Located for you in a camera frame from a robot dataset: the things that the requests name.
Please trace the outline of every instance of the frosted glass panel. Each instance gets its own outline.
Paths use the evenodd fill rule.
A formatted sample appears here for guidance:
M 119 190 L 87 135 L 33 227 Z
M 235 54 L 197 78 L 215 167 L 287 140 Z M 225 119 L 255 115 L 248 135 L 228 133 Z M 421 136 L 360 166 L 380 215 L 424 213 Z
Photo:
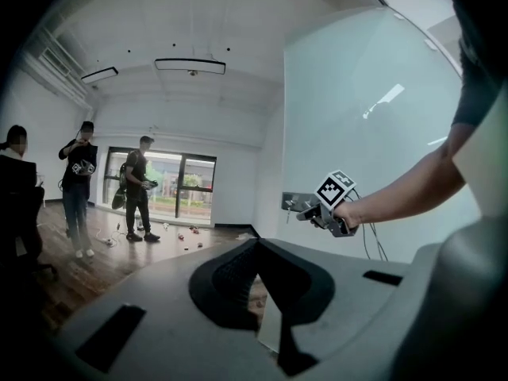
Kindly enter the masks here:
M 340 13 L 290 39 L 286 47 L 283 190 L 313 192 L 341 169 L 362 195 L 397 179 L 446 137 L 461 81 L 425 35 L 390 9 Z M 469 189 L 430 213 L 379 224 L 391 260 L 411 261 L 479 216 Z M 361 230 L 335 239 L 310 223 L 279 215 L 279 238 L 365 257 Z M 371 256 L 379 258 L 368 233 Z

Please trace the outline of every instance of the shoe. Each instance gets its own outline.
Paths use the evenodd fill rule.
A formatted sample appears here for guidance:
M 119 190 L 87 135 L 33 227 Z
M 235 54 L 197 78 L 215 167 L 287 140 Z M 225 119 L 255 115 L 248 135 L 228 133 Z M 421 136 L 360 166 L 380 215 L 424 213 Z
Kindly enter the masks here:
M 156 236 L 155 234 L 153 233 L 150 233 L 150 234 L 145 234 L 144 235 L 144 240 L 147 242 L 147 243 L 156 243 L 157 241 L 159 241 L 160 239 L 160 236 Z
M 125 236 L 125 238 L 127 239 L 127 241 L 136 241 L 136 242 L 143 241 L 143 237 L 138 236 L 135 233 L 129 233 L 127 234 L 127 236 Z

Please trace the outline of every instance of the sliding glass door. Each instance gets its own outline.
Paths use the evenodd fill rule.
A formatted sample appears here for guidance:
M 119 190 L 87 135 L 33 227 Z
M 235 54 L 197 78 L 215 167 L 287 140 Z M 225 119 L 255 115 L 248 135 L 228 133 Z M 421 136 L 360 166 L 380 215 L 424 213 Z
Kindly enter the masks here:
M 103 202 L 111 205 L 119 188 L 119 170 L 133 148 L 110 148 L 104 175 Z M 159 186 L 148 192 L 151 213 L 210 221 L 216 158 L 150 151 L 146 177 Z

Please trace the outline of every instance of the wooden floor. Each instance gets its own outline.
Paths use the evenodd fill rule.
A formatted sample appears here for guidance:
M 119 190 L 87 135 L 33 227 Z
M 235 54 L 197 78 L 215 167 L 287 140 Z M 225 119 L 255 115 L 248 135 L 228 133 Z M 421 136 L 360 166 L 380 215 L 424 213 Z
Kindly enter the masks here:
M 61 203 L 47 204 L 46 208 L 40 210 L 38 222 L 44 241 L 39 261 L 53 264 L 59 272 L 57 280 L 48 271 L 35 274 L 45 293 L 42 315 L 52 330 L 57 330 L 80 307 L 143 267 L 197 252 L 200 249 L 199 242 L 203 248 L 238 243 L 237 237 L 248 233 L 247 229 L 221 228 L 200 229 L 200 234 L 193 234 L 187 227 L 170 225 L 165 230 L 162 224 L 154 223 L 152 231 L 161 236 L 160 243 L 147 244 L 142 241 L 131 244 L 125 235 L 112 234 L 118 223 L 121 225 L 119 231 L 126 232 L 124 217 L 90 207 L 87 224 L 95 256 L 84 256 L 82 260 L 77 260 L 71 241 L 65 234 L 64 208 Z M 184 235 L 183 241 L 179 240 L 179 234 Z M 96 235 L 98 238 L 113 237 L 117 243 L 109 248 L 96 240 Z M 259 321 L 263 317 L 266 297 L 266 288 L 257 279 L 252 287 L 249 310 L 258 316 Z

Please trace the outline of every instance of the ceiling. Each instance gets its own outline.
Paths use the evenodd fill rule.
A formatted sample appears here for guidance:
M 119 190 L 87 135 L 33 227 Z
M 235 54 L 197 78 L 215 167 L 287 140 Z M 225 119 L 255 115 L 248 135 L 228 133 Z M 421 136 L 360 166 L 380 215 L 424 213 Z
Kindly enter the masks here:
M 104 101 L 153 94 L 266 113 L 283 88 L 285 35 L 318 17 L 377 0 L 61 0 L 44 27 L 96 82 Z M 156 58 L 227 63 L 225 75 L 158 71 Z

